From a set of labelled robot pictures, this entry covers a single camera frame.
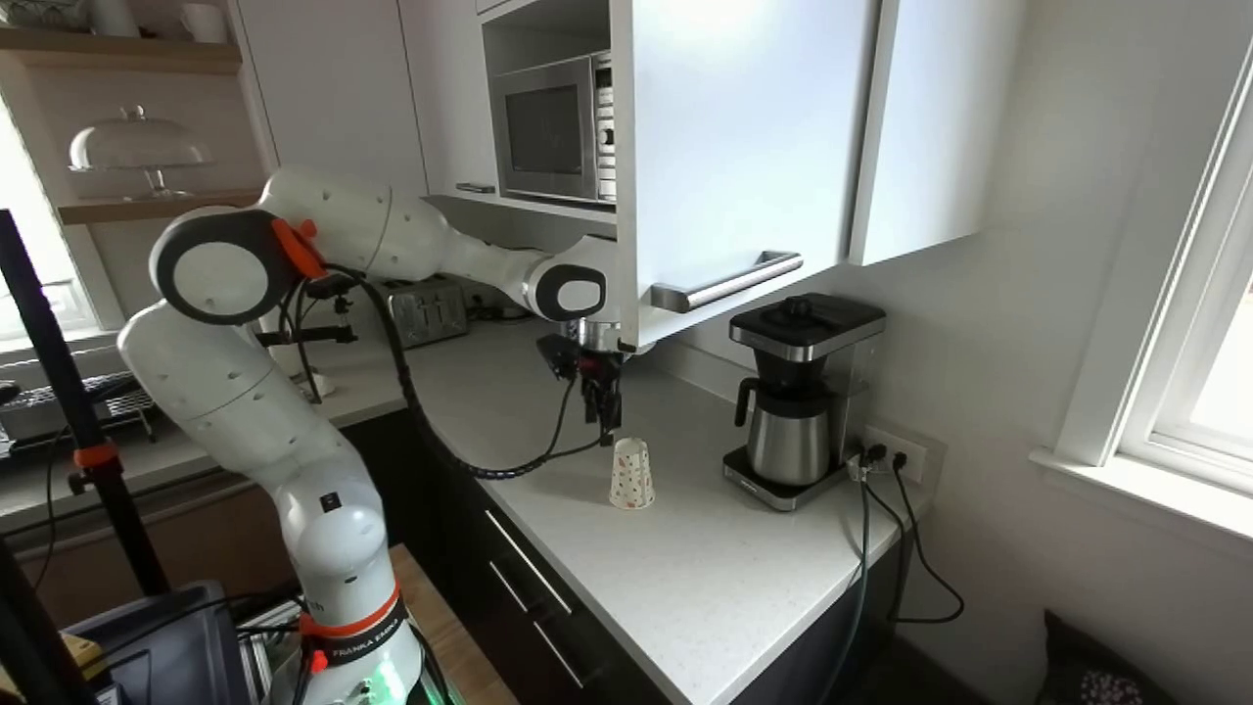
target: microwave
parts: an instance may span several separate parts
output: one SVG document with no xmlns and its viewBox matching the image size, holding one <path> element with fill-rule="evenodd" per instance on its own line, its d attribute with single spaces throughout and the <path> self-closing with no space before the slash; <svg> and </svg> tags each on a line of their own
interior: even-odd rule
<svg viewBox="0 0 1253 705">
<path fill-rule="evenodd" d="M 493 78 L 506 197 L 613 202 L 610 56 L 574 56 Z"/>
</svg>

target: electrical outlet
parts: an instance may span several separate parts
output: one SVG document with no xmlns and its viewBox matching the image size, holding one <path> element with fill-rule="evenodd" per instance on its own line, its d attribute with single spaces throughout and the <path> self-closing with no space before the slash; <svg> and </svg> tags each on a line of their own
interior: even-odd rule
<svg viewBox="0 0 1253 705">
<path fill-rule="evenodd" d="M 920 491 L 939 486 L 943 442 L 895 423 L 866 423 L 866 445 L 886 445 L 886 467 L 905 453 L 900 479 Z"/>
</svg>

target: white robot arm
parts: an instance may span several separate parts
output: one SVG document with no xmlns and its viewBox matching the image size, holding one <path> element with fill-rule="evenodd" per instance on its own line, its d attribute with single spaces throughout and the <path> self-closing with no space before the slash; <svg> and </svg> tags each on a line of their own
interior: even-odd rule
<svg viewBox="0 0 1253 705">
<path fill-rule="evenodd" d="M 400 607 L 378 492 L 344 435 L 238 329 L 289 282 L 315 278 L 315 256 L 375 278 L 463 273 L 539 316 L 596 313 L 604 273 L 476 241 L 417 198 L 301 168 L 274 173 L 257 206 L 178 217 L 154 247 L 165 301 L 124 325 L 122 358 L 177 428 L 274 497 L 315 645 L 306 700 L 408 700 L 421 645 Z"/>
</svg>

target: microwave door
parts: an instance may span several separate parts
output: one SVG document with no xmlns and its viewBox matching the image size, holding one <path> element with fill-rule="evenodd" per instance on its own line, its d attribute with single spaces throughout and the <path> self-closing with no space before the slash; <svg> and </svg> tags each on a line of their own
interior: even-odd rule
<svg viewBox="0 0 1253 705">
<path fill-rule="evenodd" d="M 596 198 L 596 73 L 586 59 L 493 82 L 499 185 L 515 197 Z"/>
</svg>

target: coffee maker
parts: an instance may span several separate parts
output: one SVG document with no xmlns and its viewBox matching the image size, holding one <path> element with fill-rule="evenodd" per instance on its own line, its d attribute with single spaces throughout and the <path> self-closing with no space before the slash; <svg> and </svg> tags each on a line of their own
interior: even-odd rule
<svg viewBox="0 0 1253 705">
<path fill-rule="evenodd" d="M 741 380 L 737 428 L 749 442 L 725 453 L 725 479 L 770 509 L 800 509 L 841 479 L 866 429 L 886 313 L 866 301 L 802 294 L 737 313 L 730 339 L 757 352 Z"/>
</svg>

